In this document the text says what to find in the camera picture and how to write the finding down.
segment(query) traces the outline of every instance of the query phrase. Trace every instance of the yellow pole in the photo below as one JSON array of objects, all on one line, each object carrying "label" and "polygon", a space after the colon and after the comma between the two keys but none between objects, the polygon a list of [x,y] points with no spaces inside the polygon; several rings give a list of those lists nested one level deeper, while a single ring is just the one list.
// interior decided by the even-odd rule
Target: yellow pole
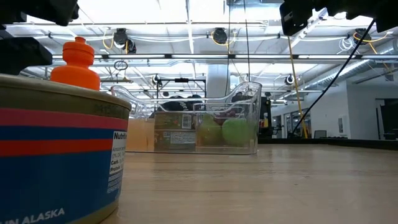
[{"label": "yellow pole", "polygon": [[[300,116],[303,117],[303,111],[301,110],[301,102],[300,102],[300,95],[299,95],[299,88],[297,87],[297,79],[296,79],[296,71],[294,70],[294,63],[293,63],[293,53],[292,53],[292,44],[290,43],[290,37],[287,37],[287,41],[289,42],[289,50],[290,50],[290,60],[292,61],[292,69],[293,69],[293,77],[294,77],[294,85],[296,87],[296,96],[297,96],[297,104],[298,110],[300,111]],[[307,139],[307,127],[305,127],[304,119],[301,122],[304,130],[304,137]]]}]

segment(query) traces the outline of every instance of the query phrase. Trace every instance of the can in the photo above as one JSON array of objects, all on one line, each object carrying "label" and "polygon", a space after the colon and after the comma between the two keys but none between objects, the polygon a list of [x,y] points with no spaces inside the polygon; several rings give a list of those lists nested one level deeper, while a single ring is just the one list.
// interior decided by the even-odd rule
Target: can
[{"label": "can", "polygon": [[98,223],[118,205],[130,103],[0,75],[0,223]]}]

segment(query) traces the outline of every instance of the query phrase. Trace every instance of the red stripe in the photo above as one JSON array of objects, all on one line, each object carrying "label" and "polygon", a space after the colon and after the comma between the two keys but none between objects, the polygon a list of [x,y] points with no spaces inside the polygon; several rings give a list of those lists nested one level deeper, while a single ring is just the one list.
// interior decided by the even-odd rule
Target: red stripe
[{"label": "red stripe", "polygon": [[42,126],[127,130],[128,121],[103,116],[39,110],[0,109],[0,126]]},{"label": "red stripe", "polygon": [[112,139],[0,141],[0,157],[112,150]]}]

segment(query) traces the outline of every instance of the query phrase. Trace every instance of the nutrition label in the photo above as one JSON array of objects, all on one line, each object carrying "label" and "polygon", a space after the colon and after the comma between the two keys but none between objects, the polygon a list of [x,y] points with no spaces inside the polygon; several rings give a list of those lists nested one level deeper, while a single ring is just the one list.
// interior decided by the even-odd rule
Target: nutrition label
[{"label": "nutrition label", "polygon": [[109,168],[108,193],[120,188],[123,177],[124,151],[126,149],[127,133],[115,131],[113,133],[111,167]]},{"label": "nutrition label", "polygon": [[113,133],[111,167],[109,174],[115,174],[123,169],[124,150],[126,149],[127,133],[125,131],[115,131]]},{"label": "nutrition label", "polygon": [[171,144],[194,144],[195,140],[194,132],[172,132],[170,136]]}]

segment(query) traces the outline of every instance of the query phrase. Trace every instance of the black cable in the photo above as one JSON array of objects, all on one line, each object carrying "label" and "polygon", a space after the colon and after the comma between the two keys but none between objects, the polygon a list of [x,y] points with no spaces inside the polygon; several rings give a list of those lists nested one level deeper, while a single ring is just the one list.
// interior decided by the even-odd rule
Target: black cable
[{"label": "black cable", "polygon": [[246,0],[243,0],[243,9],[244,9],[244,23],[246,25],[246,43],[248,44],[248,67],[249,67],[249,82],[250,78],[250,53],[249,53],[249,32],[248,32],[248,19],[246,17]]},{"label": "black cable", "polygon": [[361,40],[359,40],[359,42],[356,44],[353,52],[349,55],[347,61],[344,63],[344,65],[342,66],[342,68],[338,71],[338,73],[336,74],[336,76],[333,78],[333,80],[330,82],[330,84],[325,88],[325,90],[322,92],[322,94],[312,103],[312,105],[309,107],[309,109],[304,113],[304,115],[300,118],[300,121],[298,121],[298,123],[296,124],[296,126],[294,127],[292,133],[296,132],[297,128],[299,128],[301,122],[303,121],[303,119],[306,117],[306,115],[310,112],[310,110],[313,108],[313,106],[318,103],[318,101],[323,97],[323,95],[329,90],[329,88],[332,86],[332,84],[334,84],[334,82],[337,80],[338,76],[340,75],[340,73],[344,70],[344,68],[347,66],[348,62],[353,58],[355,52],[357,51],[357,49],[359,48],[359,46],[361,45],[362,41],[365,39],[366,35],[368,34],[368,32],[372,29],[373,24],[375,23],[375,20],[373,19],[372,22],[370,23],[370,25],[368,26],[368,28],[366,29],[365,33],[363,34],[363,36],[361,37]]},{"label": "black cable", "polygon": [[226,96],[226,92],[228,87],[228,79],[229,79],[229,38],[231,37],[231,0],[229,0],[229,15],[228,15],[228,39],[227,39],[227,55],[228,55],[228,59],[226,61],[226,81],[225,81],[225,96]]}]

